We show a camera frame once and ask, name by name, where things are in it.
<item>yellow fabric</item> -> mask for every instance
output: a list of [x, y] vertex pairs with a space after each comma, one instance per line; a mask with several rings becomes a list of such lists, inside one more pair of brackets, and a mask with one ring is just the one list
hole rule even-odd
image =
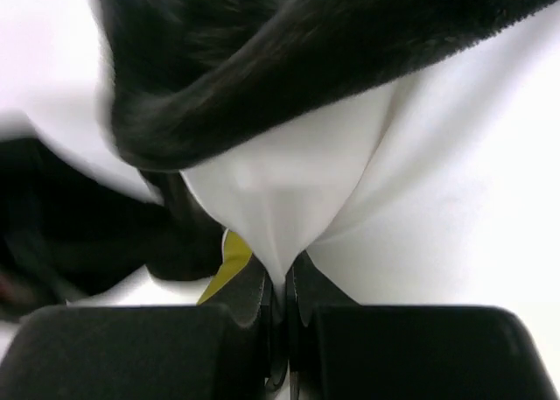
[[224, 242], [223, 264], [199, 299], [198, 305], [208, 301], [249, 262], [252, 251], [240, 236], [228, 231]]

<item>white surface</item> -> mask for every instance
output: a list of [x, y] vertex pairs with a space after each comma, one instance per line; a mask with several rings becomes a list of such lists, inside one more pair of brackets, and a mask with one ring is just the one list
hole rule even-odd
[[[102, 139], [109, 86], [87, 3], [0, 0], [0, 118], [27, 114], [84, 173], [149, 199]], [[317, 238], [311, 256], [359, 301], [516, 312], [558, 386], [558, 25], [557, 4], [444, 63], [245, 144], [207, 172], [189, 172], [190, 184], [276, 276], [293, 256], [278, 247]], [[336, 116], [345, 118], [333, 131]], [[291, 139], [300, 133], [306, 139]], [[203, 200], [207, 183], [220, 184], [218, 199]], [[196, 298], [175, 298], [149, 279], [115, 291], [103, 302]]]

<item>garment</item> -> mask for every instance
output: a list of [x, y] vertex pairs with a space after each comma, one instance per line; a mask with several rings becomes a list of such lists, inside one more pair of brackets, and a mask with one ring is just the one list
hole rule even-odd
[[[84, 173], [152, 200], [102, 139], [103, 51], [87, 5], [0, 3], [3, 106], [24, 111]], [[18, 28], [15, 16], [26, 19]], [[293, 253], [309, 246], [361, 302], [502, 305], [526, 322], [558, 385], [558, 25], [556, 4], [184, 172], [186, 180], [279, 284]], [[40, 32], [33, 48], [43, 52], [24, 52], [23, 27]], [[21, 76], [24, 65], [33, 74], [7, 86], [4, 75]]]

